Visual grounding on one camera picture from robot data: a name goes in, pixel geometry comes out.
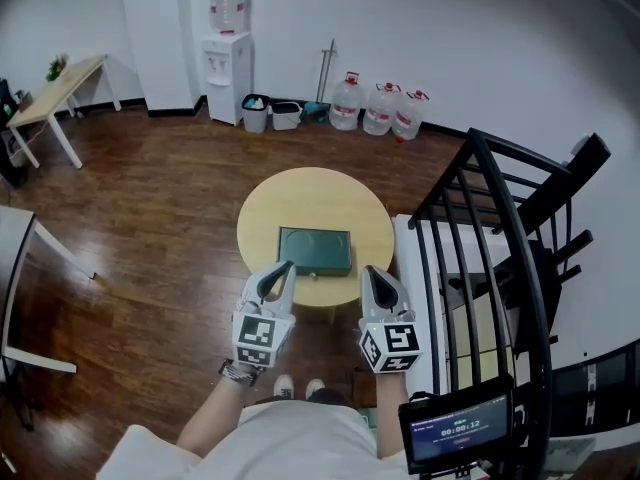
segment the display screen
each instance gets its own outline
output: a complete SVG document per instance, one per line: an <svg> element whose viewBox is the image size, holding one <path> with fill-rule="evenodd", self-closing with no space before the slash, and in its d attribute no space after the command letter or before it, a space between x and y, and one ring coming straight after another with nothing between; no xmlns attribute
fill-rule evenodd
<svg viewBox="0 0 640 480"><path fill-rule="evenodd" d="M411 423L416 461L479 446L507 435L507 397L501 396L462 411Z"/></svg>

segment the wristwatch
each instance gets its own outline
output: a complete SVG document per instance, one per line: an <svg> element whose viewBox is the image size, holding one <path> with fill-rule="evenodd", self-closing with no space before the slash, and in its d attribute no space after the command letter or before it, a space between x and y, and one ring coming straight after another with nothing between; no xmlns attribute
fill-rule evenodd
<svg viewBox="0 0 640 480"><path fill-rule="evenodd" d="M233 359L227 358L222 362L218 373L238 384L251 387L256 383L258 377L260 377L262 370L248 364L242 364L242 368L240 368L237 364L234 364Z"/></svg>

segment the water bottle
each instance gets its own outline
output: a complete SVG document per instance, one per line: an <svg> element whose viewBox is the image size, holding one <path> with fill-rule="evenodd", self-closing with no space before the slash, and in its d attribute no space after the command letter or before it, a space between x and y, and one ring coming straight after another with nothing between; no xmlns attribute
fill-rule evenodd
<svg viewBox="0 0 640 480"><path fill-rule="evenodd" d="M418 134L424 115L424 104L429 97L422 91L408 92L393 118L391 129L402 140L413 140Z"/></svg>
<svg viewBox="0 0 640 480"><path fill-rule="evenodd" d="M211 0L211 27L220 34L247 31L247 0Z"/></svg>
<svg viewBox="0 0 640 480"><path fill-rule="evenodd" d="M346 78L333 93L329 121L338 130L355 130L358 126L358 114L362 106L359 76L358 73L347 72Z"/></svg>
<svg viewBox="0 0 640 480"><path fill-rule="evenodd" d="M391 128L391 118L394 116L400 96L400 86L387 82L385 85L376 84L371 91L369 106L362 120L362 127L369 135L384 135Z"/></svg>

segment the green box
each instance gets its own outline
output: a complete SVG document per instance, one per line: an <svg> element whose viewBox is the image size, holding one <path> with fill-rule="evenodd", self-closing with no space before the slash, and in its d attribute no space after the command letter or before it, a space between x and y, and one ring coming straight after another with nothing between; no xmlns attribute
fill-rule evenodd
<svg viewBox="0 0 640 480"><path fill-rule="evenodd" d="M348 231L280 228L278 261L291 260L300 275L348 276L351 237Z"/></svg>

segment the white shirt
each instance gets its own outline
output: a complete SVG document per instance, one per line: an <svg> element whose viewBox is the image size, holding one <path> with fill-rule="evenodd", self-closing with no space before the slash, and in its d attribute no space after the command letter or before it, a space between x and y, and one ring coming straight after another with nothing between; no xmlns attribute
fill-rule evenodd
<svg viewBox="0 0 640 480"><path fill-rule="evenodd" d="M371 430L348 407L280 401L248 407L204 459L133 425L98 480L406 480L404 452L380 460Z"/></svg>

